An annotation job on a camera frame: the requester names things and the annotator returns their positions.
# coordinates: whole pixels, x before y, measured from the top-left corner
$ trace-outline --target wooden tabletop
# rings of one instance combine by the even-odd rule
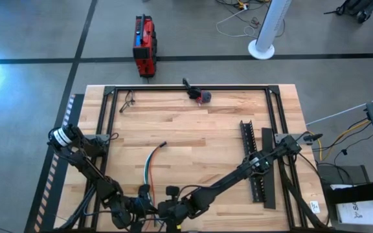
[[[286,122],[290,133],[306,131],[302,109],[294,85],[279,85]],[[79,127],[84,134],[95,134],[104,86],[88,86],[80,115]],[[242,162],[244,152],[240,121],[253,121],[257,148],[262,149],[261,128],[270,128],[266,95],[263,91],[211,91],[211,103],[201,107],[184,91],[135,91],[134,106],[123,113],[119,109],[126,92],[118,95],[113,132],[119,138],[111,141],[106,175],[118,181],[125,195],[136,196],[143,183],[147,156],[160,143],[168,145],[154,156],[152,164],[155,202],[168,199],[168,185],[200,184],[208,186],[233,171]],[[280,119],[273,97],[279,132]],[[107,116],[103,132],[106,131]],[[302,154],[315,164],[310,146],[302,145]],[[304,200],[318,201],[322,222],[328,214],[321,183],[314,170],[303,159],[297,159],[297,173]],[[55,227],[64,223],[84,195],[85,177],[69,165],[58,208]],[[218,196],[208,212],[187,219],[182,230],[268,231],[288,230],[280,175],[275,162],[276,210],[253,203],[249,181],[245,180]],[[293,197],[293,215],[300,221]],[[150,224],[148,231],[158,229]],[[97,230],[117,231],[110,214],[101,214]]]

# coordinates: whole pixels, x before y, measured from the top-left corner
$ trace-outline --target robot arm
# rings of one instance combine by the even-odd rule
[[[93,185],[104,208],[110,208],[113,224],[119,228],[131,227],[131,232],[140,232],[148,214],[158,214],[167,224],[167,232],[179,232],[178,226],[187,218],[194,219],[209,209],[215,198],[234,186],[236,183],[250,177],[261,179],[273,165],[273,161],[285,155],[296,155],[301,147],[295,139],[287,136],[273,151],[255,151],[230,174],[220,179],[212,186],[196,188],[180,200],[181,191],[178,187],[167,187],[167,194],[172,198],[158,204],[156,209],[150,204],[147,193],[148,185],[142,185],[138,197],[126,197],[119,183],[105,176],[91,161],[90,157],[103,156],[108,141],[100,138],[87,139],[78,127],[72,125],[53,129],[49,133],[48,145],[55,153],[75,166]],[[72,217],[77,217],[87,205],[81,204]],[[72,228],[76,220],[68,221],[61,229]]]
[[[209,187],[199,187],[186,194],[180,201],[177,197],[158,204],[159,217],[165,218],[166,232],[180,232],[179,226],[184,219],[194,219],[205,213],[215,198],[236,183],[254,177],[261,179],[273,165],[273,161],[285,155],[296,155],[301,147],[293,137],[287,136],[273,151],[252,153],[230,174]]]

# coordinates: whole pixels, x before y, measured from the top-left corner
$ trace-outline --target red power station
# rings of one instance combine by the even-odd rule
[[[151,78],[156,71],[157,40],[152,17],[136,16],[135,41],[133,43],[133,58],[135,58],[139,75]]]

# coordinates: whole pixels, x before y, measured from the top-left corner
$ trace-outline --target concrete floor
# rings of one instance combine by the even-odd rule
[[[0,0],[0,59],[73,58],[92,0]],[[373,53],[373,15],[363,25],[349,16],[323,15],[342,1],[293,0],[286,31],[274,42],[277,54]],[[244,12],[260,21],[266,7]],[[130,57],[134,18],[150,14],[159,56],[248,55],[251,38],[218,34],[215,23],[230,13],[212,0],[98,0],[83,58]],[[241,34],[236,18],[221,26]],[[0,65],[0,227],[22,232],[39,179],[47,132],[58,114],[71,63]],[[373,58],[270,61],[159,62],[151,83],[295,83],[306,122],[373,100]],[[89,84],[146,83],[134,63],[81,63],[71,89]],[[309,127],[328,145],[351,123],[365,117],[356,109]],[[372,134],[346,140],[335,152]],[[364,164],[373,181],[373,138],[358,144],[338,165]],[[373,232],[373,227],[337,226]]]

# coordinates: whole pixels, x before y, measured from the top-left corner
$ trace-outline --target yellow cable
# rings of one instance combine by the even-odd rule
[[[314,135],[315,133],[312,131],[308,131],[311,135]],[[317,139],[317,143],[319,144],[319,148],[322,148],[322,142],[320,139]],[[319,159],[322,161],[322,150],[319,150]]]
[[[355,130],[355,129],[357,129],[357,128],[359,128],[359,127],[365,125],[365,124],[368,124],[369,122],[370,122],[370,120],[366,120],[366,121],[364,121],[364,122],[362,122],[362,123],[360,123],[360,124],[357,124],[356,126],[350,128],[350,129],[344,131],[343,133],[341,133],[339,136],[336,137],[336,140],[332,143],[332,145],[334,146],[334,145],[336,144],[336,142],[339,141],[341,138],[343,138],[343,136],[344,136],[345,134],[347,134],[347,133],[351,132],[352,130]],[[327,158],[329,157],[330,152],[332,152],[332,150],[333,150],[333,146],[331,146],[331,147],[329,148],[328,153],[326,154],[326,156],[324,157],[323,160],[325,160],[325,159],[327,159]]]

